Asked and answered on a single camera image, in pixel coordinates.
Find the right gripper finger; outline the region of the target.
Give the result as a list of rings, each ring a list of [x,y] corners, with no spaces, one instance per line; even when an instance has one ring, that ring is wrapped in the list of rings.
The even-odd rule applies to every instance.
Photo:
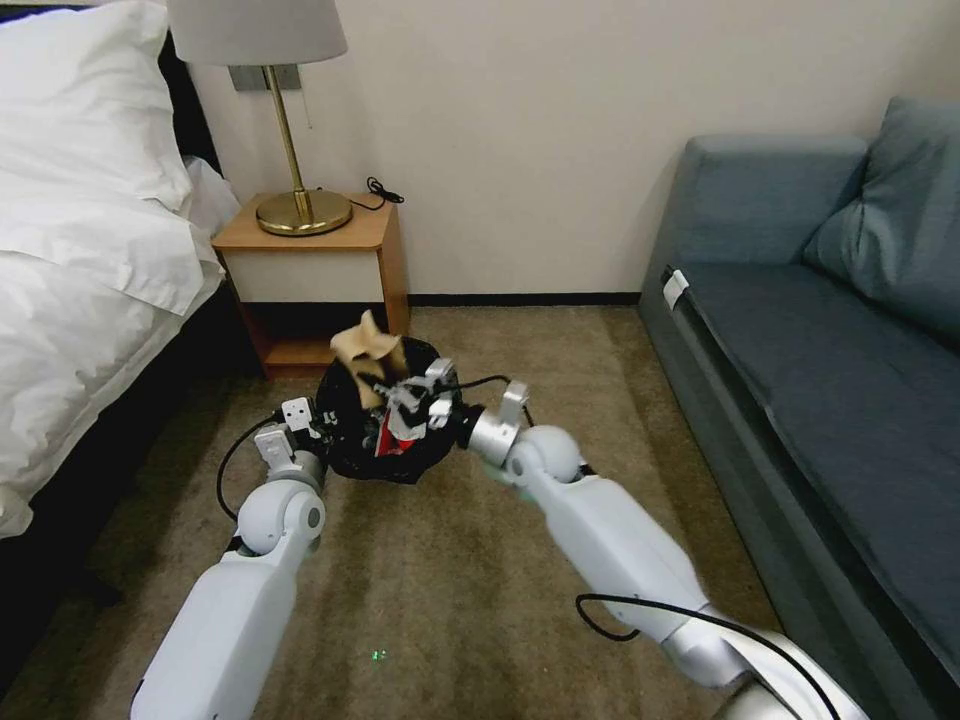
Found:
[[[449,358],[433,361],[421,375],[411,375],[386,390],[390,407],[429,407],[437,400],[450,400],[456,385],[455,366]]]
[[[388,430],[397,440],[422,440],[443,429],[452,413],[449,399],[422,399],[412,403],[389,403]]]

